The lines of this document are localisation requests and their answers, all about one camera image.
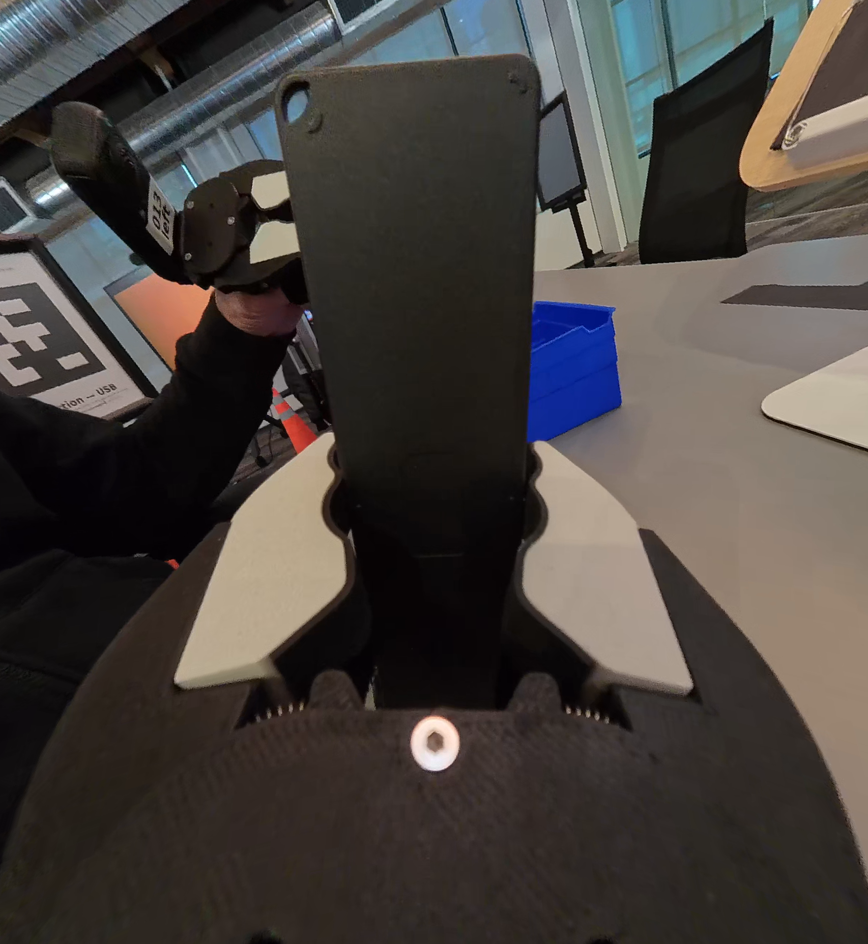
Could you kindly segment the wooden round table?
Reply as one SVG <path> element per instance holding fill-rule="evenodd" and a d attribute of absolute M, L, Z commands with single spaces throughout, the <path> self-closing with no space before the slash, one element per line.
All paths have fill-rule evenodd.
<path fill-rule="evenodd" d="M 744 183 L 774 192 L 868 171 L 868 152 L 798 167 L 784 150 L 801 120 L 865 95 L 868 2 L 820 2 L 748 133 L 739 167 Z"/>

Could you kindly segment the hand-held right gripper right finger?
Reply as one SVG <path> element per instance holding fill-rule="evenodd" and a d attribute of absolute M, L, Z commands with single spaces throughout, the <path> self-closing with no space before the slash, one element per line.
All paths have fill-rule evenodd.
<path fill-rule="evenodd" d="M 614 686 L 686 698 L 693 678 L 637 522 L 549 442 L 531 452 L 511 665 L 551 675 L 565 702 L 597 702 Z"/>

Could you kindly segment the white box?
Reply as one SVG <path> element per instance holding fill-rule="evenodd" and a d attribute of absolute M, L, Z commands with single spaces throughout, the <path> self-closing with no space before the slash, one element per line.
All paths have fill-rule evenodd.
<path fill-rule="evenodd" d="M 792 134 L 784 150 L 798 167 L 868 152 L 868 95 L 801 120 Z"/>

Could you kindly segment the black easel display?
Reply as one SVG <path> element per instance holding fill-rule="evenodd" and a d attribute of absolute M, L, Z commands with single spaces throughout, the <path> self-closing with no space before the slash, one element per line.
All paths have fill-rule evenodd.
<path fill-rule="evenodd" d="M 588 184 L 565 90 L 542 108 L 538 134 L 539 208 L 554 214 L 563 211 L 569 213 L 581 253 L 580 265 L 593 268 L 594 254 L 579 213 L 579 206 L 587 199 Z"/>

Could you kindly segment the framed marker sign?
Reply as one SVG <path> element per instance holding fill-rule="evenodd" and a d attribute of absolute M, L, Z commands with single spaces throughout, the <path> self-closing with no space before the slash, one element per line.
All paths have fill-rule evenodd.
<path fill-rule="evenodd" d="M 38 237 L 0 234 L 0 391 L 127 421 L 157 395 Z"/>

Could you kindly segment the orange lit screen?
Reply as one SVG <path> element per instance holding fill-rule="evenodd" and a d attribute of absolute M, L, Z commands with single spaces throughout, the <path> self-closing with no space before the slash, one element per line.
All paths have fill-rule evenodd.
<path fill-rule="evenodd" d="M 178 340 L 197 328 L 212 295 L 158 277 L 144 265 L 107 284 L 105 292 L 169 370 Z"/>

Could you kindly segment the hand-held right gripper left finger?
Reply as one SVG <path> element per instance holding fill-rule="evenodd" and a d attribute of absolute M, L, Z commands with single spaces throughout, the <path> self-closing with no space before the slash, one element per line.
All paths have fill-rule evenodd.
<path fill-rule="evenodd" d="M 276 682 L 309 691 L 368 651 L 371 617 L 324 433 L 234 514 L 174 674 L 182 690 Z"/>

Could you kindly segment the blue plastic bin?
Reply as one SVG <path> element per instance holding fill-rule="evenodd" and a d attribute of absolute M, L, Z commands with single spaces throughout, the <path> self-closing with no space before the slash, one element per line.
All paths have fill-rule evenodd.
<path fill-rule="evenodd" d="M 536 301 L 528 442 L 550 441 L 622 405 L 615 309 Z"/>

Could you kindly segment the white rounded mat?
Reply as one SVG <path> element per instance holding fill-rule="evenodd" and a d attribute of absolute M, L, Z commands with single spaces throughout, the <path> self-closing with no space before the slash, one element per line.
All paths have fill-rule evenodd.
<path fill-rule="evenodd" d="M 772 421 L 868 451 L 868 347 L 767 395 L 760 408 Z"/>

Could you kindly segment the orange traffic cone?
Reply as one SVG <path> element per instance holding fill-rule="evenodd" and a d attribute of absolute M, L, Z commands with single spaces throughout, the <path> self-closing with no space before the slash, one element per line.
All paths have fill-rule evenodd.
<path fill-rule="evenodd" d="M 317 440 L 317 433 L 310 429 L 305 420 L 302 419 L 302 416 L 290 407 L 286 398 L 281 395 L 275 387 L 272 388 L 272 406 L 270 413 L 273 414 L 270 418 L 274 419 L 286 433 L 286 437 L 289 439 L 295 454 L 298 455 L 302 453 Z"/>

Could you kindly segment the silver air duct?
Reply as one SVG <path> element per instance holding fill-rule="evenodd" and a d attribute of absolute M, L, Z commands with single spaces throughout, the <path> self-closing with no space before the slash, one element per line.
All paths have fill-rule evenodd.
<path fill-rule="evenodd" d="M 114 125 L 140 161 L 155 170 L 218 127 L 262 112 L 283 72 L 208 69 Z"/>
<path fill-rule="evenodd" d="M 64 90 L 109 80 L 182 35 L 228 54 L 285 22 L 303 32 L 327 22 L 329 45 L 342 37 L 331 2 L 0 1 L 0 140 Z"/>

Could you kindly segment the person's left hand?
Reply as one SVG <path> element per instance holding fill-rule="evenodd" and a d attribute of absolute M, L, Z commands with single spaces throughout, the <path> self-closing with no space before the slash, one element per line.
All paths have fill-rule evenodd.
<path fill-rule="evenodd" d="M 252 294 L 216 289 L 214 302 L 229 324 L 263 338 L 293 336 L 306 306 L 290 301 L 281 288 Z"/>

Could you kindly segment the person's left forearm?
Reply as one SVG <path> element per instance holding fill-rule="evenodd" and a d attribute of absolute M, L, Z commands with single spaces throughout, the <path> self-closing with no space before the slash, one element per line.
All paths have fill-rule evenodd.
<path fill-rule="evenodd" d="M 287 337 L 255 337 L 212 300 L 170 382 L 129 427 L 84 433 L 65 467 L 71 523 L 96 553 L 173 558 L 228 486 L 272 401 Z"/>

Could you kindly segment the black office chair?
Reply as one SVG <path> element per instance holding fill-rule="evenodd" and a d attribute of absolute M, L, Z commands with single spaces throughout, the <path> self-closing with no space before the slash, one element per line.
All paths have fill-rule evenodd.
<path fill-rule="evenodd" d="M 747 135 L 769 84 L 774 19 L 679 88 L 654 101 L 640 214 L 642 265 L 747 253 Z"/>

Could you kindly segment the black usb hub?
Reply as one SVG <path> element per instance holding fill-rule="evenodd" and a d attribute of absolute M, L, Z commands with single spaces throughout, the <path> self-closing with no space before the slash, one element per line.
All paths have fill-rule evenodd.
<path fill-rule="evenodd" d="M 501 702 L 540 81 L 506 54 L 311 69 L 275 93 L 380 707 Z"/>

